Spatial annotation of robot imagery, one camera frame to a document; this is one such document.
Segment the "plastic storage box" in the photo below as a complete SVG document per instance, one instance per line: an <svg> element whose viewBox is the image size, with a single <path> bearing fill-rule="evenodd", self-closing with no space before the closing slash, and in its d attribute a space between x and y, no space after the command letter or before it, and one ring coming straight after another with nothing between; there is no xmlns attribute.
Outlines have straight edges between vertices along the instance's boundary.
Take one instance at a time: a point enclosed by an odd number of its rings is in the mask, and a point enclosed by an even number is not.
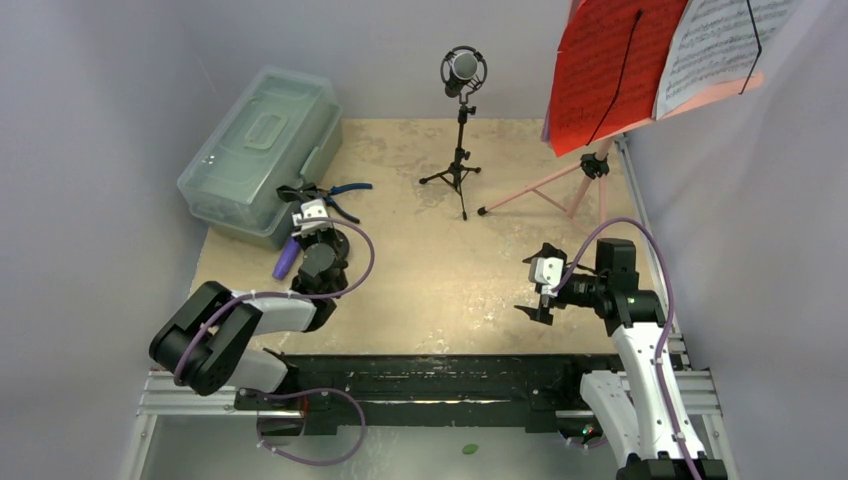
<svg viewBox="0 0 848 480"><path fill-rule="evenodd" d="M276 189L323 178L342 142L341 114L329 80L263 68L177 181L191 214L230 237L282 248L299 205Z"/></svg>

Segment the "red sheet music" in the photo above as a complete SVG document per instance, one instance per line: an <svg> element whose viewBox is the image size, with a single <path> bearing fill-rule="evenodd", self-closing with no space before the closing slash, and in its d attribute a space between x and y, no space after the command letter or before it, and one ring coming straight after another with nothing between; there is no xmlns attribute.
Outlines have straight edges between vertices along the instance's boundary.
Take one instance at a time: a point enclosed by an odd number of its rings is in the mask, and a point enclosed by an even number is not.
<svg viewBox="0 0 848 480"><path fill-rule="evenodd" d="M686 0L585 0L560 41L550 103L557 156L651 117L671 37ZM630 31L621 89L609 114ZM598 132L593 132L603 119Z"/></svg>

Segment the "purple cylinder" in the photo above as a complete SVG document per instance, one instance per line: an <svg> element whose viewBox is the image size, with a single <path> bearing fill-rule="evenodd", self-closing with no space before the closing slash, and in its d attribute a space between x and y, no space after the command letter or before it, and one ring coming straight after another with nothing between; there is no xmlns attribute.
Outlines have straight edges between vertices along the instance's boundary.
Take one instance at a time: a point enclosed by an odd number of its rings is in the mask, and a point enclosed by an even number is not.
<svg viewBox="0 0 848 480"><path fill-rule="evenodd" d="M294 241L293 238L289 238L286 246L283 247L280 259L277 260L277 264L274 266L274 273L271 275L277 280L285 278L286 274L291 270L292 265L294 265L294 261L297 260L298 253L300 253L300 244Z"/></svg>

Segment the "pink music stand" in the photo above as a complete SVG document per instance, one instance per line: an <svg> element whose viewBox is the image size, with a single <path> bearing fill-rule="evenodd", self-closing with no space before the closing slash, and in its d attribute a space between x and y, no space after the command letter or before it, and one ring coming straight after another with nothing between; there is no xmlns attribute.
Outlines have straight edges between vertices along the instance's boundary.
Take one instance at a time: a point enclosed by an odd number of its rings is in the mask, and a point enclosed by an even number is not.
<svg viewBox="0 0 848 480"><path fill-rule="evenodd" d="M747 92L747 91L752 90L754 88L760 87L763 84L763 80L764 80L764 75L761 72L753 75L751 77L751 81L748 82L748 86L745 88L745 91ZM697 96L695 96L694 98L692 98L692 100L689 100L688 102L684 103L683 105L681 105L681 106L677 107L676 109L672 110L671 112L669 112L666 116L662 117L660 120L665 120L666 118L673 117L673 116L681 114L683 112L688 112L689 110L694 110L694 109L702 107L704 105L708 105L710 103L717 102L719 100L722 100L722 99L725 99L725 98L728 98L728 97L732 97L733 95L738 95L739 92L742 90L742 85L744 83L745 83L745 79L741 79L741 80L722 83L720 85L714 85L712 87L709 87L709 88L705 89L703 92L701 92L700 94L698 94ZM551 205L553 205L553 206L557 207L558 209L562 210L563 212L565 212L566 218L571 220L578 228L580 228L581 230L584 230L588 233L589 229L587 229L583 225L580 225L576 220L574 220L574 215L577 213L577 209L580 207L580 202L583 200L583 197L586 196L586 192L589 190L589 187L591 186L592 181L598 180L598 223L603 223L604 221L606 221L606 218L607 218L607 177L606 177L605 174L591 176L591 175L589 175L589 173L584 171L585 175L583 177L583 182L580 184L580 188L577 189L577 195L575 195L574 198L571 199L571 204L567 208L565 206L561 205L560 203L556 202L551 197L540 192L538 189L541 188L544 185L547 185L550 182L553 182L554 180L556 180L560 177L564 177L565 175L568 175L571 172L574 172L576 170L580 170L585 161L592 159L591 156L594 157L593 159L596 162L600 162L600 163L606 162L607 153L609 152L609 149L612 147L612 144L613 144L613 141L614 141L614 138L615 138L616 135L618 135L620 133L624 133L624 132L629 132L631 130L637 129L637 128L642 127L644 125L649 125L649 124L654 123L656 121L658 121L658 120L646 118L646 119L640 120L636 123L632 123L632 124L622 128L621 130L613 132L613 133L607 135L606 137L603 137L600 140L600 143L598 144L598 149L595 151L594 154L584 155L583 158L581 158L580 162L573 163L573 164L571 164L571 165L569 165L569 166L567 166L567 167L565 167L561 170L558 170L558 171L548 175L547 177L539 180L538 182L527 185L523 189L521 189L521 190L519 190L519 191L517 191L517 192L515 192L511 195L507 195L506 197L498 200L495 203L492 203L490 205L486 205L484 207L480 207L477 210L477 214L480 215L480 216L486 215L487 213L491 212L492 210L499 208L499 207L515 200L516 198L524 195L525 193L533 192L536 195L542 197L543 200L547 201Z"/></svg>

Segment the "microphone grille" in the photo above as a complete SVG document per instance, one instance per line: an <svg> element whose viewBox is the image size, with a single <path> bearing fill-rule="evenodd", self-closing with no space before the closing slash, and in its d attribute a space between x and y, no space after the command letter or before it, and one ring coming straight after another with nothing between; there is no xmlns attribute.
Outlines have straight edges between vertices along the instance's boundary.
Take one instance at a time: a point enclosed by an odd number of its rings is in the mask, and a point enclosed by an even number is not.
<svg viewBox="0 0 848 480"><path fill-rule="evenodd" d="M471 52L462 52L453 58L451 69L460 80L471 80L477 74L477 58Z"/></svg>

